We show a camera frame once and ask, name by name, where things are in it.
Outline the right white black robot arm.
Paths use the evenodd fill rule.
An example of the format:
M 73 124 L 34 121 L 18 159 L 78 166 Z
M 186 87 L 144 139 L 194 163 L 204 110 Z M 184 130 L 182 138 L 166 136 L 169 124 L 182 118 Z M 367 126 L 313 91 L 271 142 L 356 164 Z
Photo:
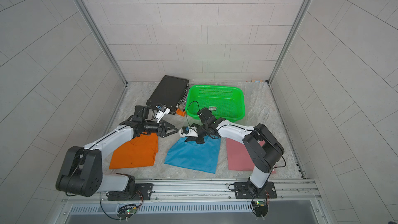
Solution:
M 259 190 L 267 183 L 276 163 L 285 152 L 283 146 L 264 124 L 244 126 L 224 118 L 217 119 L 204 107 L 197 112 L 202 123 L 196 127 L 196 141 L 205 136 L 226 138 L 242 143 L 255 167 L 249 178 L 249 188 Z

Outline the black hard case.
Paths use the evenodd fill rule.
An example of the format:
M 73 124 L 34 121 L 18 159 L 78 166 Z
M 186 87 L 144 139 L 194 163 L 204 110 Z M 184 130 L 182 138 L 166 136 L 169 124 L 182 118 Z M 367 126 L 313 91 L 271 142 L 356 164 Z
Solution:
M 175 76 L 165 75 L 154 92 L 147 100 L 146 105 L 152 107 L 165 107 L 170 109 L 171 114 L 175 114 L 189 88 L 189 80 Z

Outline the orange t-shirt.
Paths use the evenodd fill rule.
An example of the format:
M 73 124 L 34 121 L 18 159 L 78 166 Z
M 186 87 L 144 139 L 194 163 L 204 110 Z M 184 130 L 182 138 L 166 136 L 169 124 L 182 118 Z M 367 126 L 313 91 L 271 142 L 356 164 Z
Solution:
M 152 167 L 159 151 L 159 137 L 152 133 L 136 137 L 113 152 L 109 169 Z

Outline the aluminium mounting rail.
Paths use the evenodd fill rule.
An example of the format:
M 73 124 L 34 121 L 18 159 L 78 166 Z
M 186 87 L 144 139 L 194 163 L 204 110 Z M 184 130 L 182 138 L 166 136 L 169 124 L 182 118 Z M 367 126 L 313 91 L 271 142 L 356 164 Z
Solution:
M 321 199 L 315 181 L 302 178 L 271 179 L 254 194 L 246 179 L 137 179 L 135 183 L 145 203 Z

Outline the small orange object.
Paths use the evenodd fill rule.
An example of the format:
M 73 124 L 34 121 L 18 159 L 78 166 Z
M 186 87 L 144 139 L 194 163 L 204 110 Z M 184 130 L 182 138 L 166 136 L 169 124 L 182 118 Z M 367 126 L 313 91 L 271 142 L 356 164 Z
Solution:
M 186 116 L 186 112 L 185 112 L 185 111 L 182 111 L 182 110 L 179 109 L 179 108 L 177 109 L 176 114 L 179 115 L 179 116 L 182 116 L 182 117 L 185 117 L 185 116 Z

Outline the blue t-shirt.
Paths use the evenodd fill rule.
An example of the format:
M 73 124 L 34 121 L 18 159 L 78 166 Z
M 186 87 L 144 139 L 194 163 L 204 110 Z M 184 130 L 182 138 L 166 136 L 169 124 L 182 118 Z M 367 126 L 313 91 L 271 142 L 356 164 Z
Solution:
M 208 136 L 204 144 L 195 141 L 186 142 L 186 138 L 180 138 L 168 151 L 165 164 L 202 171 L 216 173 L 221 139 L 212 139 Z

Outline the right green circuit board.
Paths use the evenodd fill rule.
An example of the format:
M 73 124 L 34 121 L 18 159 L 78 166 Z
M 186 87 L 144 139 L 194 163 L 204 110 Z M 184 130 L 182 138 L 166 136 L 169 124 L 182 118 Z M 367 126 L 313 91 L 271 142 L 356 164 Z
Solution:
M 257 218 L 265 218 L 269 211 L 267 201 L 252 201 L 251 211 Z

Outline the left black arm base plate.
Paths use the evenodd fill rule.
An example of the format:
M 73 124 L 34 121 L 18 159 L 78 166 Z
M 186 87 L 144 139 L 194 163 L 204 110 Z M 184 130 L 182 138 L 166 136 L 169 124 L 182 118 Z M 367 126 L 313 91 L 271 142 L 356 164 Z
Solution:
M 124 191 L 109 191 L 108 201 L 140 201 L 150 200 L 153 184 L 130 184 Z

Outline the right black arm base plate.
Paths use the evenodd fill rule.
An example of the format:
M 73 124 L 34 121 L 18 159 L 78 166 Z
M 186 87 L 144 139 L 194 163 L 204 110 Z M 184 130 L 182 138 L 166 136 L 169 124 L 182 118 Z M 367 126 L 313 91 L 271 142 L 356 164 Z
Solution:
M 236 199 L 276 199 L 277 193 L 274 183 L 267 181 L 262 188 L 257 188 L 250 181 L 235 182 L 233 184 L 233 191 Z

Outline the pink folded t-shirt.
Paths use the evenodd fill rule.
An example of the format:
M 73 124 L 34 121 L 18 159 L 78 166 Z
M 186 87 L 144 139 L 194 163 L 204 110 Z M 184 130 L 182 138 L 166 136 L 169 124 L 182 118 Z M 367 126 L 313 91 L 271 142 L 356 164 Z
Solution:
M 230 171 L 253 171 L 255 165 L 244 144 L 226 139 L 228 169 Z

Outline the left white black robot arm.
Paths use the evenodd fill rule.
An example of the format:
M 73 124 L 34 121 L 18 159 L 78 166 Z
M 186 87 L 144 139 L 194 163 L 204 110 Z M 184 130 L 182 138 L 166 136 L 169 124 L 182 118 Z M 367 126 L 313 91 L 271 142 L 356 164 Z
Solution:
M 164 138 L 178 133 L 174 125 L 162 119 L 170 111 L 165 106 L 136 106 L 135 113 L 108 134 L 85 146 L 71 147 L 63 160 L 56 190 L 69 197 L 90 197 L 105 192 L 111 201 L 132 200 L 138 196 L 133 176 L 105 174 L 103 162 L 117 148 L 141 135 L 154 133 Z

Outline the green plastic basket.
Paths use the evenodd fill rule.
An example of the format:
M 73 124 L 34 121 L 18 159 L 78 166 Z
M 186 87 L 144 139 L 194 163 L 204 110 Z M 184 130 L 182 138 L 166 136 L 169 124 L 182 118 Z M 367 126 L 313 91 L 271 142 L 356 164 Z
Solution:
M 188 91 L 185 110 L 188 116 L 199 119 L 198 111 L 215 106 L 211 113 L 216 118 L 231 122 L 241 120 L 246 115 L 244 93 L 241 89 L 229 86 L 195 85 Z

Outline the left green circuit board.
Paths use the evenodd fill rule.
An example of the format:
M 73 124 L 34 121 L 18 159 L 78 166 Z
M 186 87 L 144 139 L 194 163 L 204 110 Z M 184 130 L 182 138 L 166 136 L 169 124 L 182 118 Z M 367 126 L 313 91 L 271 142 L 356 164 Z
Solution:
M 137 213 L 138 208 L 136 204 L 127 204 L 122 207 L 120 207 L 117 210 L 117 218 L 121 222 L 122 220 L 125 220 L 126 222 Z

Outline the green circuit board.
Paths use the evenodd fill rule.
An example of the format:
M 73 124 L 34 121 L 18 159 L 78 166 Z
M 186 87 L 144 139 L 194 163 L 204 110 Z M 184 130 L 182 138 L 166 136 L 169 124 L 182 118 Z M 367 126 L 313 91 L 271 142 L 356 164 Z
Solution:
M 117 210 L 117 218 L 121 222 L 122 220 L 125 220 L 126 222 L 137 213 L 138 208 L 136 204 L 127 204 L 122 207 L 120 207 Z
M 252 201 L 251 211 L 257 218 L 265 218 L 269 211 L 267 201 Z

